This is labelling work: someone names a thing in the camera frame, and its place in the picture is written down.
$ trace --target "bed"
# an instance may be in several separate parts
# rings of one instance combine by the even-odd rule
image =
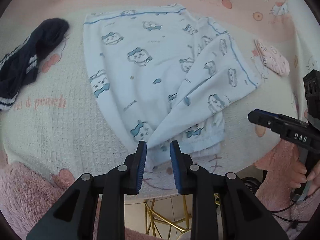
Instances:
[[[318,69],[320,27],[304,0],[12,0],[0,18],[0,57],[12,51],[45,19],[70,24],[62,43],[39,65],[36,82],[23,87],[14,106],[0,113],[1,151],[45,179],[62,169],[75,178],[99,175],[123,163],[129,152],[104,120],[92,94],[83,55],[86,14],[132,6],[180,3],[198,16],[214,17],[236,40],[260,87],[223,110],[226,138],[221,151],[192,154],[210,172],[224,175],[253,164],[278,142],[278,135],[255,126],[255,108],[306,121],[302,78]],[[253,40],[263,39],[287,58],[290,75],[261,67]],[[145,172],[137,198],[176,194],[169,162]]]

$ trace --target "human hand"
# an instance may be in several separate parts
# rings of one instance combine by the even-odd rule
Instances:
[[[293,154],[291,157],[291,170],[289,183],[292,188],[300,188],[301,183],[306,183],[307,181],[312,181],[310,189],[308,191],[308,196],[312,195],[318,188],[320,188],[320,161],[314,166],[308,177],[306,177],[307,169],[299,161],[299,151],[297,147],[293,148]]]

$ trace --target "blue stripe trim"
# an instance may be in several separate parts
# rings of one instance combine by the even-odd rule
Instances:
[[[219,33],[219,34],[224,34],[224,33],[220,33],[220,32],[218,32],[211,24],[210,24],[210,22],[209,22],[209,18],[208,18],[208,25],[209,26],[211,26],[213,29],[214,29],[214,31],[215,32],[217,32],[217,33]],[[250,81],[250,83],[252,84],[252,85],[254,85],[255,86],[255,88],[257,89],[257,85],[255,84],[255,83],[253,83],[251,80],[250,80],[250,78],[249,78],[249,76],[248,76],[248,74],[247,74],[247,72],[244,70],[244,68],[243,68],[243,66],[241,65],[241,63],[240,63],[240,61],[239,61],[239,59],[238,59],[238,57],[237,57],[237,55],[236,55],[236,53],[235,53],[235,51],[234,51],[234,49],[233,49],[233,47],[232,47],[232,39],[231,39],[231,37],[230,37],[230,34],[229,33],[226,33],[228,36],[229,36],[229,40],[230,40],[230,46],[231,46],[231,50],[232,50],[232,52],[233,52],[233,55],[235,56],[235,58],[236,58],[236,61],[239,63],[239,65],[240,65],[240,67],[241,67],[241,69],[244,71],[244,73],[246,74],[246,76],[247,76],[247,78],[248,78],[248,80]]]
[[[209,18],[208,18],[208,25],[209,25],[209,26],[211,26],[211,27],[212,27],[212,29],[214,29],[214,31],[215,31],[215,32],[217,32],[217,33],[219,33],[219,34],[224,34],[224,33],[220,33],[220,32],[218,32],[218,31],[216,30],[216,28],[215,28],[215,27],[213,27],[213,25],[211,25],[211,24],[210,24],[210,22],[209,22]]]
[[[134,15],[141,15],[141,14],[148,14],[148,13],[155,13],[155,14],[167,14],[167,13],[180,13],[181,11],[183,10],[186,10],[186,8],[182,8],[180,9],[179,11],[177,12],[173,12],[173,11],[170,11],[170,12],[142,12],[142,13],[134,13],[134,14],[130,14],[130,15],[117,15],[117,16],[114,16],[114,17],[110,17],[110,18],[103,18],[103,19],[99,19],[99,20],[96,20],[94,22],[85,22],[84,24],[93,24],[93,23],[96,23],[96,22],[99,22],[99,21],[102,21],[102,20],[111,20],[111,19],[114,19],[114,18],[118,18],[118,17],[124,17],[124,16],[134,16]]]

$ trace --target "elastic waistband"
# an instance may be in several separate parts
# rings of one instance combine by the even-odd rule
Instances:
[[[146,8],[135,8],[125,11],[116,11],[116,12],[105,12],[99,14],[88,14],[85,18],[84,24],[94,24],[103,20],[110,20],[119,17],[135,17],[142,14],[167,14],[167,13],[180,13],[181,11],[186,10],[180,4],[160,6],[160,7],[146,7]]]

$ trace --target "pink fuzzy blanket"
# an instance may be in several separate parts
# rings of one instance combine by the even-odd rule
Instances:
[[[41,178],[22,163],[0,168],[0,210],[18,236],[25,240],[28,232],[75,181],[67,169],[52,175],[55,184]],[[100,210],[98,203],[96,221]],[[94,238],[96,239],[97,223]],[[125,229],[126,240],[160,240]]]
[[[257,191],[257,197],[269,210],[280,210],[290,205],[290,159],[294,144],[281,140],[278,145],[255,163],[259,169],[268,170],[265,181]],[[0,152],[0,210],[13,230],[25,239],[31,228],[57,201],[63,192],[72,185],[75,178],[67,169],[52,175],[51,184],[22,163],[7,164],[5,153]],[[310,220],[320,202],[320,191],[300,205],[278,213],[290,220]],[[277,219],[287,232],[289,239],[294,239],[306,224],[296,228],[291,223]],[[136,231],[125,229],[127,240],[157,240]]]

